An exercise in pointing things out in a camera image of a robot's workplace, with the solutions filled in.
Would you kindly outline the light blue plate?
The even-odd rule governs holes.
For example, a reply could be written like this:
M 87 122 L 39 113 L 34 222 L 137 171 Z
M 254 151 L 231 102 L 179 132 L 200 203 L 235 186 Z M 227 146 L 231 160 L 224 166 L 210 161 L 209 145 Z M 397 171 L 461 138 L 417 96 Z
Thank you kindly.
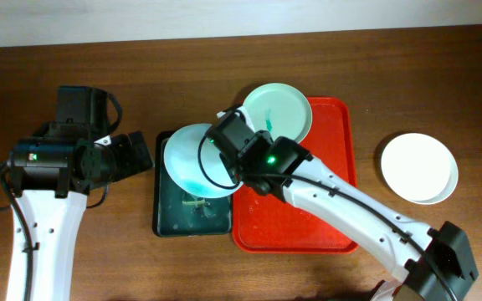
M 163 159 L 169 176 L 184 191 L 202 198 L 221 198 L 235 193 L 242 183 L 235 184 L 220 158 L 214 143 L 201 140 L 211 124 L 187 125 L 167 140 Z

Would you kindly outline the yellow green sponge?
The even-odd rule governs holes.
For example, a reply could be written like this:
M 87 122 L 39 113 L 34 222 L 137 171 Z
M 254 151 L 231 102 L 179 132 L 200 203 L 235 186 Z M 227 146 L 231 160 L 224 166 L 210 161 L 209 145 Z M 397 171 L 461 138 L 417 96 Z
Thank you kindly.
M 203 198 L 198 198 L 192 201 L 183 201 L 182 205 L 188 209 L 190 213 L 200 215 L 208 218 L 209 216 L 209 202 Z

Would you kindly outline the pale green plate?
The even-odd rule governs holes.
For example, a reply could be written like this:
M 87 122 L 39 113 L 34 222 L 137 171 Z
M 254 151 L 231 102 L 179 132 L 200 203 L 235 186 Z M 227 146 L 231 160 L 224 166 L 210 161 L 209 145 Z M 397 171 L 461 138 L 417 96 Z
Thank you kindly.
M 290 85 L 261 85 L 249 93 L 243 107 L 254 128 L 267 130 L 274 140 L 283 136 L 300 143 L 310 132 L 313 120 L 310 103 Z

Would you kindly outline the white plate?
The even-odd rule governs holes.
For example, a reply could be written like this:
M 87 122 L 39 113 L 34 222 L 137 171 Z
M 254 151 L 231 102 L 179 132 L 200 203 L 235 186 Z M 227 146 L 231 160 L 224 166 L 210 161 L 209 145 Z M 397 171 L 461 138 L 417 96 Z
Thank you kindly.
M 434 205 L 448 199 L 459 181 L 459 168 L 439 140 L 420 133 L 397 135 L 380 156 L 384 181 L 402 199 Z

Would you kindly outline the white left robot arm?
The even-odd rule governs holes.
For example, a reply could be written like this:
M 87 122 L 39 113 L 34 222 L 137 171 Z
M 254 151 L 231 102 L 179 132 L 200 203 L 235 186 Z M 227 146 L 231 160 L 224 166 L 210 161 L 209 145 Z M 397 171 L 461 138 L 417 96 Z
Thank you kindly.
M 61 86 L 54 120 L 11 150 L 0 173 L 15 237 L 8 300 L 67 300 L 90 193 L 153 168 L 140 131 L 115 133 L 123 110 L 102 89 Z

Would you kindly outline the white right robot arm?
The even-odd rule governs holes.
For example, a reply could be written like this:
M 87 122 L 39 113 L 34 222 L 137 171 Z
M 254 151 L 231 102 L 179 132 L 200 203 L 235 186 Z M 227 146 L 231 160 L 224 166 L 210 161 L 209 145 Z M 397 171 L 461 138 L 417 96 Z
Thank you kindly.
M 464 230 L 451 222 L 436 230 L 395 212 L 294 140 L 252 130 L 240 111 L 224 114 L 205 136 L 237 180 L 320 218 L 377 259 L 393 279 L 376 287 L 373 300 L 459 301 L 478 279 Z

